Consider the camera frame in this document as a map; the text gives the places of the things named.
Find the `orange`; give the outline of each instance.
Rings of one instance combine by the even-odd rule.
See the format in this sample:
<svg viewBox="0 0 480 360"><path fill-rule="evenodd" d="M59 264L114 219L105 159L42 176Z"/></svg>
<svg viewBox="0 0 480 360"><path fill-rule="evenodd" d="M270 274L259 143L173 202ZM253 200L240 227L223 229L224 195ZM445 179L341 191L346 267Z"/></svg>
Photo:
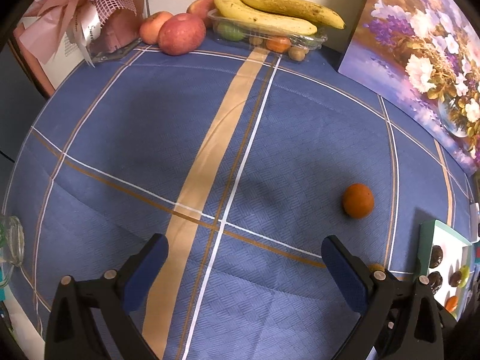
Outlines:
<svg viewBox="0 0 480 360"><path fill-rule="evenodd" d="M368 269L370 272L375 272L375 271L382 271L385 272L385 267L381 264L378 264L377 262L374 262L373 264L370 264L368 266Z"/></svg>
<svg viewBox="0 0 480 360"><path fill-rule="evenodd" d="M364 184L352 184L344 192L342 204L352 218L364 218L374 209L374 194Z"/></svg>
<svg viewBox="0 0 480 360"><path fill-rule="evenodd" d="M284 53L291 46L290 39L285 36L273 36L267 40L267 49L276 53Z"/></svg>
<svg viewBox="0 0 480 360"><path fill-rule="evenodd" d="M445 310L448 312L454 312L458 306L458 296L453 295L453 297L448 298L447 303L445 304Z"/></svg>

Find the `metal screw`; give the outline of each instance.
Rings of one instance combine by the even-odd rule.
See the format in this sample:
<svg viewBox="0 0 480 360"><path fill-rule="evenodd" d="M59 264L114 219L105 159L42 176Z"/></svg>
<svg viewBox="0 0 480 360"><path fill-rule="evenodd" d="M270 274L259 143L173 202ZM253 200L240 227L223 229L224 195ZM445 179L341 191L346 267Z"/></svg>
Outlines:
<svg viewBox="0 0 480 360"><path fill-rule="evenodd" d="M383 273L382 271L375 271L373 276L377 280L385 280L387 277L385 273Z"/></svg>
<svg viewBox="0 0 480 360"><path fill-rule="evenodd" d="M428 279L428 277L425 276L425 275L420 276L420 277L418 278L418 280L420 281L420 283L422 283L422 284L424 284L424 285L426 285L426 286L427 286L427 285L429 284L429 282L430 282L430 280Z"/></svg>
<svg viewBox="0 0 480 360"><path fill-rule="evenodd" d="M64 286L69 284L71 281L71 276L63 276L60 280L60 283L62 283Z"/></svg>
<svg viewBox="0 0 480 360"><path fill-rule="evenodd" d="M103 274L103 277L108 280L114 279L116 276L117 276L117 271L115 269L109 269Z"/></svg>

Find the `clear plastic fruit tray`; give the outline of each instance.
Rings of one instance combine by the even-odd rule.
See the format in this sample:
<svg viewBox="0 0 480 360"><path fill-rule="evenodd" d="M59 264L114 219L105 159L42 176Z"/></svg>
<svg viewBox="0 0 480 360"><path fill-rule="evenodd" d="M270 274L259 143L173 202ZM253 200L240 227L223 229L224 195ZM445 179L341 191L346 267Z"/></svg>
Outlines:
<svg viewBox="0 0 480 360"><path fill-rule="evenodd" d="M297 62L308 59L309 52L321 48L327 40L321 27L314 35L301 35L273 26L250 25L229 19L220 15L216 9L208 12L208 17L213 22L217 41L250 50L260 47L276 54L288 55Z"/></svg>

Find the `white ribbon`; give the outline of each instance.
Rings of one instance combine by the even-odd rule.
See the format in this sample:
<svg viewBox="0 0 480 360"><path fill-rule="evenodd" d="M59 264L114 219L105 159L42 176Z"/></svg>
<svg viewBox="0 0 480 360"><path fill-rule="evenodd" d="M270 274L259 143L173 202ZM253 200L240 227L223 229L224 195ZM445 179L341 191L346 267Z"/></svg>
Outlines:
<svg viewBox="0 0 480 360"><path fill-rule="evenodd" d="M90 2L76 10L67 29L70 43L76 43L83 58L90 66L94 66L87 47L100 36L100 17L95 5Z"/></svg>

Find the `painted white flower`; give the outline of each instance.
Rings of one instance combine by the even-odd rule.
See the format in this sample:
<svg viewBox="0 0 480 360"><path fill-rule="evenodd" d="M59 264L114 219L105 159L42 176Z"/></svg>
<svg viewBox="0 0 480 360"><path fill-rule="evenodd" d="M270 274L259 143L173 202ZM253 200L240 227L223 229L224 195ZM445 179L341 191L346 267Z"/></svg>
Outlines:
<svg viewBox="0 0 480 360"><path fill-rule="evenodd" d="M464 75L472 72L472 66L466 58L462 59L462 70Z"/></svg>
<svg viewBox="0 0 480 360"><path fill-rule="evenodd" d="M447 42L445 41L445 38L443 38L442 36L432 35L431 42L440 54L443 54L445 52L445 49L447 48Z"/></svg>
<svg viewBox="0 0 480 360"><path fill-rule="evenodd" d="M418 58L412 54L405 71L409 74L409 81L420 93L426 93L429 89L435 88L435 84L429 82L434 66L426 57Z"/></svg>
<svg viewBox="0 0 480 360"><path fill-rule="evenodd" d="M396 17L399 20L406 19L410 21L412 14L410 12L405 12L402 7L398 5L384 5L382 0L378 0L378 3L375 4L375 10L371 12L373 17L378 17L380 19L387 19L389 16Z"/></svg>
<svg viewBox="0 0 480 360"><path fill-rule="evenodd" d="M479 37L470 23L467 24L463 28L463 30L466 32L466 34L469 36L470 39L475 39Z"/></svg>
<svg viewBox="0 0 480 360"><path fill-rule="evenodd" d="M453 32L452 19L450 19L450 16L443 12L439 12L438 14L440 15L440 23L442 24L443 28L445 28L445 31L451 34Z"/></svg>
<svg viewBox="0 0 480 360"><path fill-rule="evenodd" d="M431 25L433 25L434 27L438 26L440 24L440 18L437 16L437 14L435 13L435 11L431 10L431 9L426 9L425 10L425 13L428 15L429 19L430 19L430 22L431 22Z"/></svg>
<svg viewBox="0 0 480 360"><path fill-rule="evenodd" d="M457 89L457 96L465 96L469 91L468 86L464 84L466 80L467 79L462 73L458 74L456 80L457 85L455 85L455 88Z"/></svg>
<svg viewBox="0 0 480 360"><path fill-rule="evenodd" d="M447 48L450 54L458 54L458 43L452 34L448 34L448 36L445 38L445 42L447 42Z"/></svg>
<svg viewBox="0 0 480 360"><path fill-rule="evenodd" d="M453 11L453 18L455 20L455 24L458 27L462 27L462 23L463 23L462 15L463 15L463 13L460 12L460 9L458 9L456 4L450 4L450 9L452 9L452 11Z"/></svg>
<svg viewBox="0 0 480 360"><path fill-rule="evenodd" d="M466 118L470 123L475 123L480 119L480 105L475 99L470 99L470 103L465 104Z"/></svg>
<svg viewBox="0 0 480 360"><path fill-rule="evenodd" d="M466 44L466 54L470 61L475 61L478 67L480 67L480 44L471 40Z"/></svg>
<svg viewBox="0 0 480 360"><path fill-rule="evenodd" d="M417 9L416 14L410 19L410 25L412 26L415 35L419 38L428 38L430 33L435 30L437 21L440 22L438 17L429 9L427 13L423 13Z"/></svg>

